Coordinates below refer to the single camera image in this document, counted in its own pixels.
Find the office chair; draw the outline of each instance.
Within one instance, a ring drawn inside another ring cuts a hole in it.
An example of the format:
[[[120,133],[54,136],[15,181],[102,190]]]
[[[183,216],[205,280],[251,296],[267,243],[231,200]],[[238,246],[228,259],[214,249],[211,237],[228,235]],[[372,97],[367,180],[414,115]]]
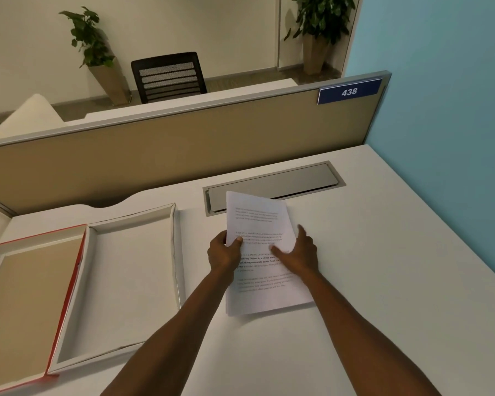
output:
[[[142,104],[207,93],[195,52],[138,59],[131,66]]]

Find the blue wall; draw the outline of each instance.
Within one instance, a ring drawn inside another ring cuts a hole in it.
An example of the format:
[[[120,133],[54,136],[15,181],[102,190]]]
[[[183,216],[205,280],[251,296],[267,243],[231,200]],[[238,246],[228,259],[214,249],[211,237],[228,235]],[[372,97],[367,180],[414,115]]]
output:
[[[380,70],[367,142],[495,272],[495,0],[363,0],[346,75]]]

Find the floor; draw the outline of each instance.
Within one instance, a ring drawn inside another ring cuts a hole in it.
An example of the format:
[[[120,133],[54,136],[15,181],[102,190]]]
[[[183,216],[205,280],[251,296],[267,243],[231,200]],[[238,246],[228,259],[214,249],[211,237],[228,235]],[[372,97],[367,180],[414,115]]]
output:
[[[205,81],[205,85],[208,92],[217,92],[220,90],[234,89],[236,87],[273,82],[288,78],[295,80],[297,84],[305,84],[337,79],[340,77],[341,73],[328,65],[325,65],[321,73],[316,75],[307,75],[303,72],[302,66],[298,66],[282,71],[278,71],[275,68],[254,73],[240,73],[225,78],[208,79]],[[132,101],[129,105],[135,106],[138,104],[141,104],[139,94],[137,90],[132,91]],[[57,111],[63,121],[82,119],[86,114],[91,112],[105,111],[120,107],[121,106],[113,106],[108,97],[70,101],[53,105],[53,108]],[[0,122],[3,122],[10,114],[11,112],[1,113]]]

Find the potted plant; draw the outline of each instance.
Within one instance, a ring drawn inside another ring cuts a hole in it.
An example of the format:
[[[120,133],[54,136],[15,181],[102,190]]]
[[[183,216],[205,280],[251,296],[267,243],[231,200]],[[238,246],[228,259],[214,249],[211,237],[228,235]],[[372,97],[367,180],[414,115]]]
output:
[[[299,28],[293,35],[301,33],[304,55],[304,71],[311,75],[321,72],[328,47],[348,35],[347,24],[350,11],[356,8],[353,0],[293,0],[299,4],[297,23]],[[291,28],[284,40],[291,34]]]
[[[81,44],[79,51],[84,53],[81,66],[88,67],[115,106],[128,104],[131,93],[121,66],[116,57],[110,54],[101,32],[95,27],[99,23],[99,16],[86,7],[82,8],[83,13],[59,12],[73,22],[72,46]]]

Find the finger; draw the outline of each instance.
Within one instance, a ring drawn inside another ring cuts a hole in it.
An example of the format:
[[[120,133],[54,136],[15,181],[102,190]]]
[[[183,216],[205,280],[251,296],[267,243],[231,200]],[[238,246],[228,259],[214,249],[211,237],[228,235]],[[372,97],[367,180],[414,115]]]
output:
[[[240,249],[240,246],[242,246],[242,242],[244,239],[242,239],[240,236],[233,240],[233,243],[231,243],[231,246],[229,246],[230,249]]]
[[[275,246],[274,244],[271,244],[270,245],[270,252],[271,254],[273,254],[275,257],[277,257],[279,260],[281,260],[285,255],[286,253],[284,253],[283,251],[281,251],[281,249],[279,249],[277,246]]]
[[[305,238],[306,237],[306,231],[304,230],[302,225],[297,225],[297,228],[299,228],[299,236],[297,238]]]
[[[211,243],[212,242],[218,242],[220,244],[225,244],[225,240],[227,238],[227,231],[222,231],[220,233],[218,233],[218,235],[216,235],[213,240],[211,240]]]

